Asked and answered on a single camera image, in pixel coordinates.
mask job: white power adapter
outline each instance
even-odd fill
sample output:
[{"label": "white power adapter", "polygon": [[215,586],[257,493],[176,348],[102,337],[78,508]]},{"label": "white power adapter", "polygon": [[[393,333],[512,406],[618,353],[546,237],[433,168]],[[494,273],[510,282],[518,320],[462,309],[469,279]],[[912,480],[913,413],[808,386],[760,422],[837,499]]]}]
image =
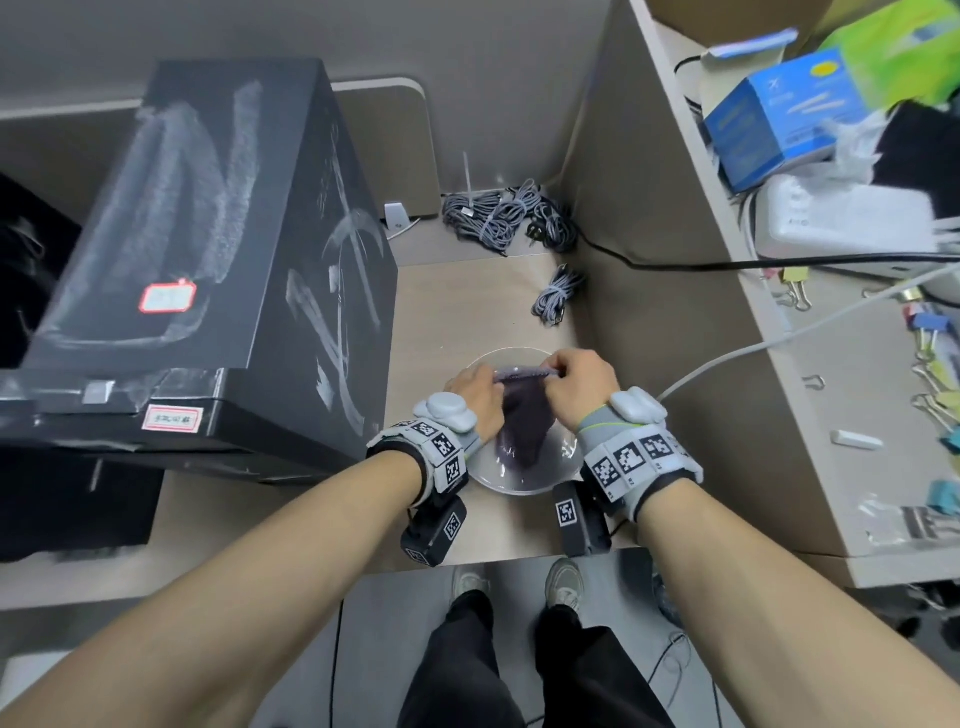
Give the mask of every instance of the white power adapter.
[{"label": "white power adapter", "polygon": [[[756,197],[756,253],[785,258],[869,253],[939,253],[933,205],[925,192],[776,175]],[[930,263],[831,266],[906,279]]]}]

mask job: floor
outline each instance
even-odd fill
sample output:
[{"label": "floor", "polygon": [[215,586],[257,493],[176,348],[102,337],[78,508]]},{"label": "floor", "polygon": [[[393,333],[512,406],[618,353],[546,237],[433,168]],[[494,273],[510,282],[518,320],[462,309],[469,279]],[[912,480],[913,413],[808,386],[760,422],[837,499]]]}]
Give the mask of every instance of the floor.
[{"label": "floor", "polygon": [[[503,680],[528,719],[543,714],[540,677],[534,669],[530,628],[543,607],[543,585],[554,559],[524,559],[491,564],[496,623],[493,641]],[[649,559],[631,549],[580,560],[587,582],[585,626],[611,627],[644,675],[669,645],[675,628],[647,598]],[[453,569],[379,574],[363,578],[347,597],[333,701],[336,728],[396,724],[427,640],[443,620],[450,599]],[[336,619],[304,652],[267,696],[252,728],[329,726],[330,677]],[[683,680],[679,664],[684,664]],[[716,726],[710,677],[700,658],[685,644],[674,647],[653,683],[677,728]],[[742,724],[721,700],[725,728]]]}]

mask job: right arm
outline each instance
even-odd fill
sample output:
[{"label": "right arm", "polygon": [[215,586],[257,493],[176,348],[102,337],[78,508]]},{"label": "right arm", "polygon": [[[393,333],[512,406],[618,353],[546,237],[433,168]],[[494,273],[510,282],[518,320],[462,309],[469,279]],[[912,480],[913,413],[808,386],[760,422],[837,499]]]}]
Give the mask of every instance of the right arm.
[{"label": "right arm", "polygon": [[[576,429],[620,390],[594,352],[557,352],[547,381]],[[695,483],[652,495],[637,514],[671,599],[747,725],[952,726],[960,687],[918,649]]]}]

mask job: transparent plate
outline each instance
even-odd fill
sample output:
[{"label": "transparent plate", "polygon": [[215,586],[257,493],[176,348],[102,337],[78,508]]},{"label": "transparent plate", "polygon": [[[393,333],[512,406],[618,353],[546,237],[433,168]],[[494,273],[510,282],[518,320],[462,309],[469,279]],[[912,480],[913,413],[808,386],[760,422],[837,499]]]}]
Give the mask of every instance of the transparent plate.
[{"label": "transparent plate", "polygon": [[[539,349],[512,347],[490,352],[473,362],[489,364],[503,372],[514,367],[538,367],[550,354]],[[547,432],[536,464],[526,470],[517,470],[511,463],[502,462],[494,438],[470,458],[468,470],[477,482],[507,496],[536,496],[549,492],[558,483],[570,480],[584,464],[584,454],[577,437],[555,422]]]}]

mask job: white plastic knob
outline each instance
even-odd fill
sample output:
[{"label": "white plastic knob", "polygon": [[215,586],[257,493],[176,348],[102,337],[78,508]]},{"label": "white plastic knob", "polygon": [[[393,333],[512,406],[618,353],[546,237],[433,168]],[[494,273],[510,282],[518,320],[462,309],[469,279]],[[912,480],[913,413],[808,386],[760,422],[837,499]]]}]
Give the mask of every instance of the white plastic knob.
[{"label": "white plastic knob", "polygon": [[628,423],[659,425],[666,420],[666,407],[639,387],[616,392],[610,397],[610,407]]},{"label": "white plastic knob", "polygon": [[470,432],[477,425],[477,416],[467,408],[467,401],[452,392],[430,395],[428,400],[418,402],[414,407],[414,414],[449,427],[459,434]]}]

